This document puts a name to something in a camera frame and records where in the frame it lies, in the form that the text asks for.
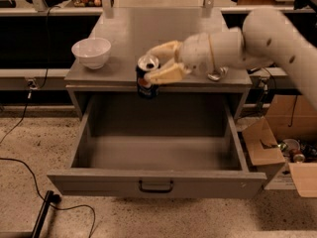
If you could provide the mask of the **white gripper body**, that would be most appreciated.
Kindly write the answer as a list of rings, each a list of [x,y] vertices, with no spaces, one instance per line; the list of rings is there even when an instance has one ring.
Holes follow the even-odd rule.
[[[203,69],[211,73],[215,69],[210,36],[206,33],[188,37],[176,48],[176,63],[184,75]]]

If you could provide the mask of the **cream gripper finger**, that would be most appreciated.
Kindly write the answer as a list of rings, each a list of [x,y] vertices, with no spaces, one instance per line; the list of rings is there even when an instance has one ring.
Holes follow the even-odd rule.
[[[180,82],[189,74],[191,74],[191,70],[183,62],[170,59],[160,69],[147,72],[144,79],[151,84],[161,85]]]
[[[179,41],[170,41],[148,50],[148,54],[155,56],[160,61],[175,59],[181,46]]]

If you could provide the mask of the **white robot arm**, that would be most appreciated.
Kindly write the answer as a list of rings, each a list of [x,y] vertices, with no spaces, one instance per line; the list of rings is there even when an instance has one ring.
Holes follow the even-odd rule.
[[[164,62],[145,75],[151,84],[179,82],[202,65],[213,74],[223,67],[251,69],[274,63],[317,108],[317,48],[272,7],[251,11],[241,29],[196,34],[153,47],[148,53]]]

